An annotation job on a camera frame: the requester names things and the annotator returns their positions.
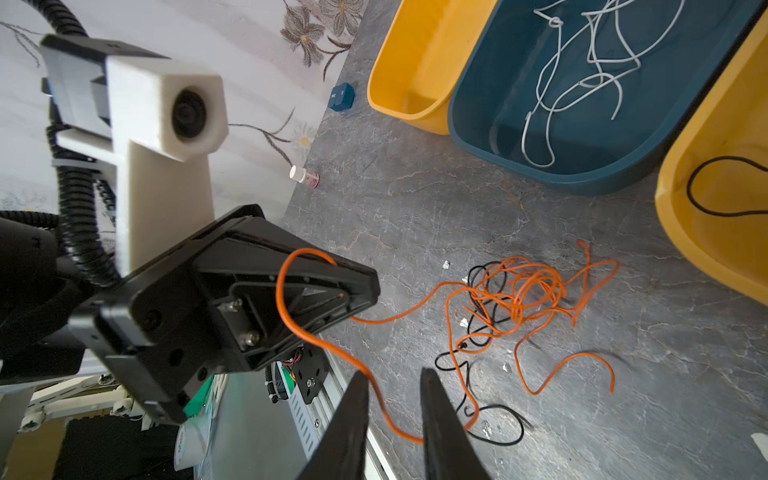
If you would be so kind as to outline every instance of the small bottle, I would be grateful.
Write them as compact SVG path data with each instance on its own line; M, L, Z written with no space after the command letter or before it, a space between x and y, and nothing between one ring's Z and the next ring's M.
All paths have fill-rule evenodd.
M293 165L290 168L289 176L291 177L291 180L295 180L309 188L317 187L317 184L320 182L320 177L315 172L307 170L306 168L297 167L296 165Z

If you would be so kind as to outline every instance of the bolt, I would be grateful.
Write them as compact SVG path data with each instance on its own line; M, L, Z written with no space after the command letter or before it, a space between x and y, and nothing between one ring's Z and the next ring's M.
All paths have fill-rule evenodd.
M98 384L101 386L109 385L112 382L114 382L114 377L111 373L105 373L98 379Z
M258 332L250 331L240 335L240 345L245 348L248 346L256 346L261 340L261 335Z
M243 299L236 298L231 302L219 303L218 309L220 312L239 312L243 308Z
M162 321L163 315L158 310L150 310L141 320L141 326L144 328L145 332L151 332L152 330L158 328Z

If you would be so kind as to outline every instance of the red wire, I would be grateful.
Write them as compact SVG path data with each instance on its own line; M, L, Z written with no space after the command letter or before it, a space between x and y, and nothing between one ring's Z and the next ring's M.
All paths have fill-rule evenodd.
M502 336L510 336L513 333L516 333L524 323L537 322L540 319L543 319L545 317L547 317L547 319L540 326L536 327L530 333L526 334L515 345L515 351L514 351L515 362L517 363L518 374L520 375L520 380L522 381L522 384L525 390L531 395L538 395L539 393L541 393L544 387L547 386L547 384L549 384L552 377L554 377L554 375L557 374L557 372L560 371L560 369L566 363L570 362L573 359L577 359L579 357L588 356L598 360L599 362L602 362L603 364L606 365L606 367L608 367L608 370L611 373L610 391L611 393L613 393L614 387L616 385L616 375L614 373L614 370L611 368L611 365L607 361L605 361L605 359L593 353L576 353L574 355L567 357L554 368L552 373L549 374L547 379L535 391L532 391L528 387L528 383L525 381L525 377L523 376L523 372L520 367L520 361L518 358L518 349L525 340L531 338L531 336L533 336L534 334L546 328L551 323L551 321L555 318L555 316L559 313L570 317L571 326L576 327L576 319L584 310L584 308L586 307L591 297L594 295L595 292L597 292L600 288L602 288L603 285L605 285L605 283L608 280L613 278L620 268L620 264L616 260L604 260L602 262L592 263L591 252L587 244L583 240L579 240L577 242L577 245L579 245L580 247L583 247L584 250L586 251L587 265L579 273L577 273L575 276L570 278L568 281L563 281L563 279L560 276L560 273L548 265L544 265L543 263L532 263L530 260L528 260L525 257L520 257L520 256L510 257L502 261L499 265L492 266L491 268L487 269L481 281L478 283L477 287L470 287L464 283L458 283L458 282L442 282L438 284L438 286L436 286L435 289L429 295L427 295L424 300L419 302L413 308L406 310L404 313L400 313L399 315L390 317L388 319L377 320L377 321L364 320L364 319L359 319L355 317L352 317L352 318L353 320L360 323L365 323L366 325L381 325L383 323L392 322L394 320L401 319L404 316L407 316L410 313L413 313L414 311L424 306L424 304L427 303L435 295L435 293L437 293L438 290L440 290L444 286L460 287L457 290L451 292L448 295L447 300L445 301L445 319L448 324L448 336L449 336L449 345L450 345L449 352L451 354L451 360L453 361L454 367L456 368L455 371L456 371L456 374L458 375L459 381L461 382L464 392L466 393L467 397L475 407L475 413L472 416L472 418L469 420L469 422L465 425L465 430L469 430L475 424L475 422L477 422L478 415L480 413L480 408L477 403L477 400L475 400L475 397L472 395L472 393L469 391L469 388L466 385L464 376L462 374L462 370L458 366L458 360L456 359L455 350L461 353L469 354L469 355L477 355L479 353L484 352L488 348L490 348L494 339L498 339ZM392 418L389 416L389 412L387 411L386 404L384 402L384 397L381 393L381 389L379 388L379 384L377 383L376 378L374 378L371 370L364 363L360 362L357 358L348 354L347 352L341 350L338 346L335 346L332 343L328 343L324 340L321 340L316 336L312 335L311 333L308 333L307 331L302 329L298 324L296 324L296 322L293 321L293 318L291 318L285 304L286 275L288 273L290 264L299 255L305 255L305 254L318 256L320 258L323 258L326 262L331 263L332 265L336 265L336 262L333 260L333 258L331 258L331 256L329 256L327 253L324 253L320 250L303 248L291 253L286 258L285 262L283 263L283 266L280 268L280 273L277 277L276 302L277 302L277 310L280 313L280 318L286 324L288 329L290 329L296 336L303 339L305 342L311 343L322 349L326 349L331 353L333 353L334 355L337 355L345 359L347 362L357 367L365 376L367 376L370 379L371 385L373 386L373 390L376 393L376 398L379 400L379 405L381 406L382 414L384 415L384 419L386 420L389 427L397 435L400 435L404 439L408 439L409 441L414 443L422 444L423 439L402 431L392 421ZM608 264L613 264L614 269L597 285L592 287L592 289L588 289L588 285L589 285L588 277L589 277L590 271L596 267L604 266ZM507 281L507 283L504 285L504 289L509 288L509 292L505 293L503 291L504 289L502 289L501 293L492 293L488 291L488 288L486 286L490 284L491 279L495 278L500 273L505 273L507 274L507 276L509 276L509 274L512 275L512 279ZM560 306L560 301L568 296L568 291L567 291L568 285L573 283L580 276L584 277L583 283L582 283L581 298L579 299L577 304L572 308L564 308ZM525 299L528 297L528 294L535 287L541 290L541 293L543 293L543 296L539 300L535 300L531 303L524 303ZM483 332L469 333L468 335L464 335L461 339L459 339L458 342L454 342L451 318L450 318L450 303L454 297L466 292L469 292L472 299L475 300L475 302L480 306L480 311L472 312L471 310L464 307L465 310L467 310L470 314L478 317L486 326L488 326L491 332L490 333L483 333ZM488 310L485 307L485 302L489 300L492 301L493 303L496 303L498 307L501 307L503 310L509 313L512 321L515 323L515 326L512 329L502 331L493 324L492 316L488 313ZM526 314L527 310L533 310L533 311L531 313ZM468 348L467 347L468 344L466 343L466 340L475 338L475 337L487 338L488 342L486 345L484 345L482 348L478 350L468 351L466 349Z

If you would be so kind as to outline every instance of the floral rug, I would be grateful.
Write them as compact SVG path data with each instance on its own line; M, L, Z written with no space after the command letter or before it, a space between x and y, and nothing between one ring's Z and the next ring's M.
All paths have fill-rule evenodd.
M232 126L210 156L216 213L258 203L271 221L280 220L290 201L296 183L288 172L304 164L367 2L65 0L92 37L221 74ZM36 45L46 32L42 17L23 2L0 5L3 210L58 210L43 135L48 99L39 91L45 63Z

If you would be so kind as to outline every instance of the camera lens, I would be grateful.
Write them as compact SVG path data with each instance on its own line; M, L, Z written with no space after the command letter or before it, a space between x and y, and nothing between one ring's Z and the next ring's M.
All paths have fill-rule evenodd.
M203 98L193 91L182 91L176 97L171 118L176 135L195 138L205 127L206 114Z

